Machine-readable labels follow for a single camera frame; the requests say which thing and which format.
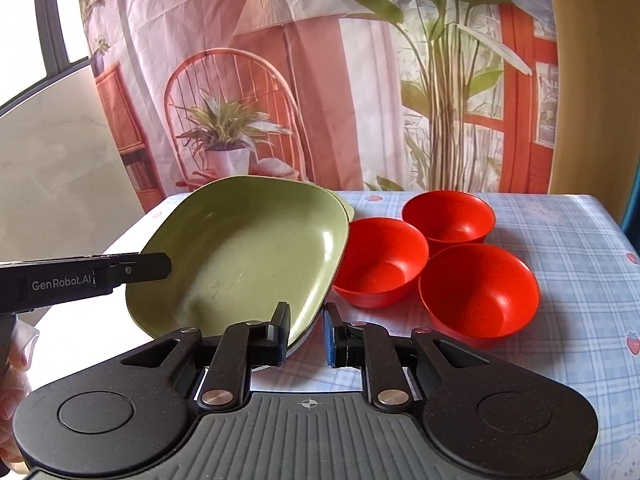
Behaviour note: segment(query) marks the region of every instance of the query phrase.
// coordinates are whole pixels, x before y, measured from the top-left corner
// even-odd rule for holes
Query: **white flower pot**
[[[249,174],[249,161],[251,158],[251,150],[249,148],[237,148],[227,152],[207,150],[206,153],[209,167],[216,172],[219,178]]]

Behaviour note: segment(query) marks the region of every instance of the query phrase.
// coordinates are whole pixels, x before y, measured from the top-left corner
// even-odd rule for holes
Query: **lampshade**
[[[370,13],[353,0],[246,0],[236,34],[335,14]]]

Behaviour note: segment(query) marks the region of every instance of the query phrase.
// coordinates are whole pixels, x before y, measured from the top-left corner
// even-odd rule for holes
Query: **gray ribbed panel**
[[[313,399],[318,404],[305,408]],[[361,394],[253,394],[205,416],[188,443],[131,480],[477,480],[438,457],[406,415]],[[33,480],[53,480],[43,472]]]

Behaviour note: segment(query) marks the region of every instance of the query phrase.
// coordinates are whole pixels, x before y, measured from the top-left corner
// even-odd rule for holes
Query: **square green dish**
[[[166,253],[171,275],[131,283],[134,322],[151,337],[185,326],[220,335],[237,322],[271,319],[291,307],[289,349],[297,346],[332,286],[349,217],[330,191],[303,182],[233,176],[188,196],[142,253]]]

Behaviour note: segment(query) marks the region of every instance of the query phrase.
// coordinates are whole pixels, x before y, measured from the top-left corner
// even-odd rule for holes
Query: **red bowl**
[[[401,300],[429,259],[427,240],[395,218],[351,222],[334,289],[349,303],[379,308]]]
[[[503,249],[481,244],[456,245],[434,256],[418,290],[434,329],[475,348],[523,329],[540,302],[529,267]]]
[[[402,208],[402,220],[427,238],[431,255],[463,243],[482,243],[495,226],[487,202],[461,191],[430,191],[414,196]]]

